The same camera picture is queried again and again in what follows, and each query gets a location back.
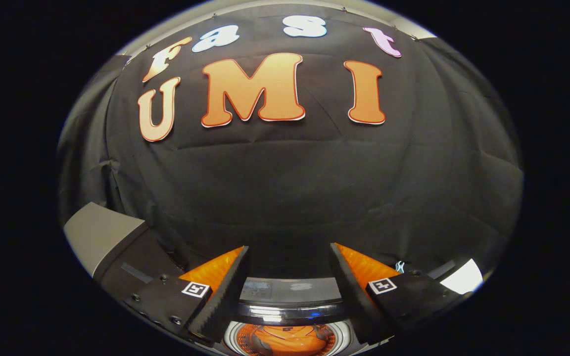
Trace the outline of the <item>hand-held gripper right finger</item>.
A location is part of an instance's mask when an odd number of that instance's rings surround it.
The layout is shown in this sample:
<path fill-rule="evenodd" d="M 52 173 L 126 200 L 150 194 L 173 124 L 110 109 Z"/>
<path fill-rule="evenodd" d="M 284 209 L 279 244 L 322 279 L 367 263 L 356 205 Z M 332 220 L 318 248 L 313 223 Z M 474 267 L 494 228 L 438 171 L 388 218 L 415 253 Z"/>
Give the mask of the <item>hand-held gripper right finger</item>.
<path fill-rule="evenodd" d="M 362 343 L 412 333 L 468 298 L 421 270 L 400 273 L 338 243 L 330 243 L 329 251 L 347 316 Z"/>

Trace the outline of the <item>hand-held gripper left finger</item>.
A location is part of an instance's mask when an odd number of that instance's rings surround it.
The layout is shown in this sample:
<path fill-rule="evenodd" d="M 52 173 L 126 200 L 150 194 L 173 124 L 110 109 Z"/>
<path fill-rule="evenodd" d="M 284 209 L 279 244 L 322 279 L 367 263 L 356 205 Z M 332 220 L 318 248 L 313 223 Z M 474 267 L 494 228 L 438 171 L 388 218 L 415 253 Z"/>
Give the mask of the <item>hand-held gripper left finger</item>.
<path fill-rule="evenodd" d="M 241 246 L 199 266 L 190 275 L 165 274 L 125 298 L 128 309 L 166 333 L 203 346 L 222 341 L 236 315 L 249 272 Z"/>

